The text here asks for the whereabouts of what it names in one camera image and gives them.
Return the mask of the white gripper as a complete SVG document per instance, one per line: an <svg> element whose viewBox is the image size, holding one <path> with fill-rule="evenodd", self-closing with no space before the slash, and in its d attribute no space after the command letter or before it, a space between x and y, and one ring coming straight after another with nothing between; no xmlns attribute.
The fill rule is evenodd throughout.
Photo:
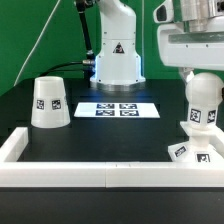
<svg viewBox="0 0 224 224"><path fill-rule="evenodd" d="M224 71L224 0L164 0L153 17L160 59L185 85L194 69Z"/></svg>

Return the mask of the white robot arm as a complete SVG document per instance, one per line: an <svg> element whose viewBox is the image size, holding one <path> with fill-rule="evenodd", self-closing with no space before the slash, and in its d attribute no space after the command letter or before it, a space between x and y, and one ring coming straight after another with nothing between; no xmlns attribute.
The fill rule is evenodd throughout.
<svg viewBox="0 0 224 224"><path fill-rule="evenodd" d="M74 0L93 70L90 86L128 91L145 84L136 52L136 14L120 0ZM94 54L85 10L97 5L101 50ZM196 69L224 71L224 0L164 0L153 12L159 56L188 82Z"/></svg>

